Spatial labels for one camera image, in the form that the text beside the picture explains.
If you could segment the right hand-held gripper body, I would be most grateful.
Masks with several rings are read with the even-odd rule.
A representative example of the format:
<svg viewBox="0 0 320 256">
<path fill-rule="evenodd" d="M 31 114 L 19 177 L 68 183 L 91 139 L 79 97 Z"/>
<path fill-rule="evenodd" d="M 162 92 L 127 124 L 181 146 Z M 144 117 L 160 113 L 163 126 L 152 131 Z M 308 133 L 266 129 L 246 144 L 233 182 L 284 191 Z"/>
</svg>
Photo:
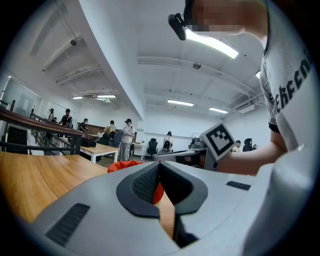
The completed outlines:
<svg viewBox="0 0 320 256">
<path fill-rule="evenodd" d="M 218 162 L 227 155 L 236 142 L 225 124 L 220 121 L 213 127 L 202 132 L 199 137 L 192 139 L 191 149 L 195 152 L 203 152 L 205 170 L 216 171 Z"/>
</svg>

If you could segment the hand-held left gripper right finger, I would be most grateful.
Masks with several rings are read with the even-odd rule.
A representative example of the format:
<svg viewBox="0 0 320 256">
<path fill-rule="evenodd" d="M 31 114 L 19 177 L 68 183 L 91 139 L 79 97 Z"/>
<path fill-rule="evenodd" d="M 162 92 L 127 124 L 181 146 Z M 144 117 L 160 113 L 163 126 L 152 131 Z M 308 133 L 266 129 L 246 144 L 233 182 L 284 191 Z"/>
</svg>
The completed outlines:
<svg viewBox="0 0 320 256">
<path fill-rule="evenodd" d="M 160 162 L 161 185 L 169 198 L 186 193 L 175 202 L 179 230 L 196 238 L 186 246 L 162 256 L 241 256 L 244 240 L 254 216 L 245 206 L 248 191 L 228 182 L 252 186 L 255 176 L 230 174 L 183 165 Z"/>
</svg>

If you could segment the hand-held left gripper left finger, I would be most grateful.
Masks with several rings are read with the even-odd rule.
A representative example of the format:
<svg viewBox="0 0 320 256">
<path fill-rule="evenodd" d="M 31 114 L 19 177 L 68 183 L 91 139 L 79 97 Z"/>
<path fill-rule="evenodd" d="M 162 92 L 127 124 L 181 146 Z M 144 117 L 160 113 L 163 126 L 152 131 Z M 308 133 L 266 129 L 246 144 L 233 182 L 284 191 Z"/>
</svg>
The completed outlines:
<svg viewBox="0 0 320 256">
<path fill-rule="evenodd" d="M 158 168 L 149 162 L 90 178 L 47 206 L 33 227 L 58 255 L 170 256 L 179 247 L 153 205 Z"/>
</svg>

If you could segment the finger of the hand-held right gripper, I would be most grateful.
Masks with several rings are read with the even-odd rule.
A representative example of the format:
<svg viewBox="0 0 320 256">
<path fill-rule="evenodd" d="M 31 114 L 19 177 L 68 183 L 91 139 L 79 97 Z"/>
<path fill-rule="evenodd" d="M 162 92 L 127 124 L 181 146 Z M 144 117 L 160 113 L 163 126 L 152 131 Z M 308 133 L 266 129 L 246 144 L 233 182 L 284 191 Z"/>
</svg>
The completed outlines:
<svg viewBox="0 0 320 256">
<path fill-rule="evenodd" d="M 200 165 L 200 153 L 192 149 L 157 154 L 153 157 L 154 161 L 172 161 L 188 166 Z"/>
</svg>

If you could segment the person's right forearm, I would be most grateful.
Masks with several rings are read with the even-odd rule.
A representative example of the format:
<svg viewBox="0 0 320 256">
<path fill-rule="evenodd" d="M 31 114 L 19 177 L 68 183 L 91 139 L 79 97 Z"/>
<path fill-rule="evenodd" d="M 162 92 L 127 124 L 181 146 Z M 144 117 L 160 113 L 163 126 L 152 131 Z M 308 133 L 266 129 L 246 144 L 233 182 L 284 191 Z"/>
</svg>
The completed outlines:
<svg viewBox="0 0 320 256">
<path fill-rule="evenodd" d="M 263 165 L 273 164 L 286 152 L 287 148 L 281 134 L 272 131 L 267 146 L 253 151 L 231 152 L 218 162 L 217 171 L 255 176 Z"/>
</svg>

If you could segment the black office chair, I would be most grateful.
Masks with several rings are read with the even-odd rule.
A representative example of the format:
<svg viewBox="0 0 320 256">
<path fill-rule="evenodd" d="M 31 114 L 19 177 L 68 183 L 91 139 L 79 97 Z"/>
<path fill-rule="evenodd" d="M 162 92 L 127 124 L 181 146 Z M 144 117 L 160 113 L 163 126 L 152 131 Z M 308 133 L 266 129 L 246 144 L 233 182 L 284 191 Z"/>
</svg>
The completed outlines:
<svg viewBox="0 0 320 256">
<path fill-rule="evenodd" d="M 242 148 L 243 152 L 249 152 L 249 151 L 254 151 L 258 148 L 256 144 L 253 144 L 253 139 L 252 138 L 247 138 L 244 140 L 244 145 Z"/>
<path fill-rule="evenodd" d="M 146 148 L 146 153 L 153 158 L 158 153 L 158 142 L 155 138 L 151 138 Z"/>
</svg>

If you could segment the ceiling air conditioner unit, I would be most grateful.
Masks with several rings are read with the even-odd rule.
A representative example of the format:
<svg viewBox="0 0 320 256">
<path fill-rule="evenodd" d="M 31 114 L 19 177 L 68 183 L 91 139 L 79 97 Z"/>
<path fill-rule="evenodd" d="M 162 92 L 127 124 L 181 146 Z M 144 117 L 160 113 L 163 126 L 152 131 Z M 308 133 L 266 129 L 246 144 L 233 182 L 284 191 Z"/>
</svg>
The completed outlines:
<svg viewBox="0 0 320 256">
<path fill-rule="evenodd" d="M 248 113 L 248 112 L 251 112 L 255 109 L 255 105 L 254 104 L 243 104 L 239 107 L 236 108 L 236 111 L 239 112 L 240 114 L 245 114 L 245 113 Z"/>
<path fill-rule="evenodd" d="M 102 102 L 110 102 L 110 99 L 109 98 L 100 98 L 98 97 L 96 94 L 85 94 L 82 96 L 84 99 L 87 99 L 87 100 L 98 100 L 98 101 L 102 101 Z"/>
</svg>

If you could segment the beige storage bag red lining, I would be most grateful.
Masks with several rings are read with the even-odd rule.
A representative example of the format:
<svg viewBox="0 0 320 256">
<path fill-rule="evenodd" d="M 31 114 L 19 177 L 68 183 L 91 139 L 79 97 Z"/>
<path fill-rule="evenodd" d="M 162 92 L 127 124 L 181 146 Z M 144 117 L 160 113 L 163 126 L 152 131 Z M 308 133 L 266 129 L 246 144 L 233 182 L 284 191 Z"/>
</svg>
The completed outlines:
<svg viewBox="0 0 320 256">
<path fill-rule="evenodd" d="M 130 161 L 118 161 L 115 163 L 112 163 L 108 169 L 107 169 L 107 173 L 112 173 L 112 172 L 116 172 L 125 168 L 129 168 L 132 166 L 136 166 L 136 165 L 140 165 L 143 164 L 142 161 L 135 161 L 135 160 L 130 160 Z M 155 192 L 154 192 L 154 197 L 153 197 L 153 205 L 156 205 L 163 197 L 164 195 L 164 189 L 162 187 L 162 185 L 159 183 Z"/>
</svg>

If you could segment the wooden table white legs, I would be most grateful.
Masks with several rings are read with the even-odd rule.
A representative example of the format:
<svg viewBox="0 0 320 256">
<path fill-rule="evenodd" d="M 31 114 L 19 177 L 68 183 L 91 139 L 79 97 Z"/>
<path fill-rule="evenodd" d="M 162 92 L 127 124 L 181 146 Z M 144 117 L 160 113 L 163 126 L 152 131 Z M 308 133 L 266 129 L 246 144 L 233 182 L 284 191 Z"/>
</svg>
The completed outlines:
<svg viewBox="0 0 320 256">
<path fill-rule="evenodd" d="M 81 146 L 80 151 L 84 154 L 89 155 L 91 162 L 94 164 L 96 163 L 97 157 L 110 155 L 110 154 L 114 154 L 114 160 L 113 160 L 114 163 L 118 161 L 119 149 L 116 147 L 111 147 L 111 146 L 97 143 L 95 147 Z"/>
</svg>

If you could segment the person's grey t-shirt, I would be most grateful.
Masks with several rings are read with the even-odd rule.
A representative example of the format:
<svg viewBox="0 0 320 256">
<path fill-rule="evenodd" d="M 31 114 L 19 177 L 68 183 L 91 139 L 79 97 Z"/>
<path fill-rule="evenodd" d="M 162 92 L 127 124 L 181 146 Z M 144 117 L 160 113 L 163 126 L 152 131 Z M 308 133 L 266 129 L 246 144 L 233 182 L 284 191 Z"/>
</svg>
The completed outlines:
<svg viewBox="0 0 320 256">
<path fill-rule="evenodd" d="M 314 140 L 312 89 L 314 63 L 299 41 L 269 36 L 263 53 L 260 85 L 268 110 L 269 128 L 281 134 L 286 148 L 309 147 Z"/>
</svg>

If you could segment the black metal railing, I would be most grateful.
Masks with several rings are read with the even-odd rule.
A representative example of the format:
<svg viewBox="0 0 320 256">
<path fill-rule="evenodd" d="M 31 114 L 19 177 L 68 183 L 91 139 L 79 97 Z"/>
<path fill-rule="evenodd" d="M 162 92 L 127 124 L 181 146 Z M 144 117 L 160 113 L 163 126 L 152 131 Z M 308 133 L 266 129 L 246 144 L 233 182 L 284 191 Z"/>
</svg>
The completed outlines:
<svg viewBox="0 0 320 256">
<path fill-rule="evenodd" d="M 34 113 L 28 117 L 0 106 L 0 151 L 29 155 L 79 155 L 82 133 Z"/>
</svg>

